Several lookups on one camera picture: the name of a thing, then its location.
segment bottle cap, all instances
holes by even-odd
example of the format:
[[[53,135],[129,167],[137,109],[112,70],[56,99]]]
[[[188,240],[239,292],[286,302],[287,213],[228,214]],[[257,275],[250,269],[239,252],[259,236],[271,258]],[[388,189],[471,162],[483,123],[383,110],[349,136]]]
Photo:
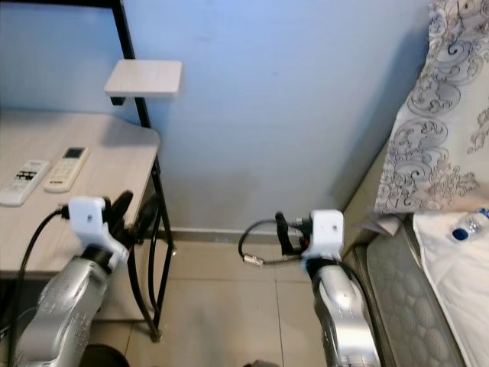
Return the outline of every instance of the bottle cap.
[[[463,228],[457,228],[452,232],[452,235],[458,241],[463,241],[468,238],[468,233]]]

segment white shelf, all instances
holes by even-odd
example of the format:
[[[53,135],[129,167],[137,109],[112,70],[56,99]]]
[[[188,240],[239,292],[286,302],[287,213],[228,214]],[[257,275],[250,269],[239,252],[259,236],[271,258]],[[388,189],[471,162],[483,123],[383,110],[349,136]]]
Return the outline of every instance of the white shelf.
[[[120,60],[105,93],[110,97],[168,97],[178,93],[182,63],[170,60]]]

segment black trash bin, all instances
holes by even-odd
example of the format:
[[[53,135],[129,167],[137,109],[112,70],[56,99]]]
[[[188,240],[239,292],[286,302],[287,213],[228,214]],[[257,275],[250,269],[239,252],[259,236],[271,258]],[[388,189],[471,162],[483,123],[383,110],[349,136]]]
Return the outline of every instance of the black trash bin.
[[[83,353],[79,367],[131,367],[126,358],[111,346],[92,344]]]

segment water bottle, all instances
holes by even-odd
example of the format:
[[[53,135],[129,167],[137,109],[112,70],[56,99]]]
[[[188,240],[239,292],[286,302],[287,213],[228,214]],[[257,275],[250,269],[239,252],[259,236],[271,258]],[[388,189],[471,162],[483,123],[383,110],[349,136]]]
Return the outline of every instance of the water bottle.
[[[464,216],[456,224],[452,236],[458,241],[468,241],[489,229],[489,209],[480,208]]]

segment blue bottle cap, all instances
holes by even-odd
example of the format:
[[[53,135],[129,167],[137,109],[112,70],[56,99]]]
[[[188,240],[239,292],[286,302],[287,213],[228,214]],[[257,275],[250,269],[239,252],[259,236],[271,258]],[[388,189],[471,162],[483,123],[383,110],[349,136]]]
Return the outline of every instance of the blue bottle cap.
[[[489,210],[486,209],[486,208],[480,208],[480,209],[477,209],[477,213],[482,213],[484,214],[487,218],[489,218]]]
[[[463,228],[457,228],[452,232],[452,235],[455,239],[458,241],[463,241],[464,239],[468,238],[468,233],[465,229]]]

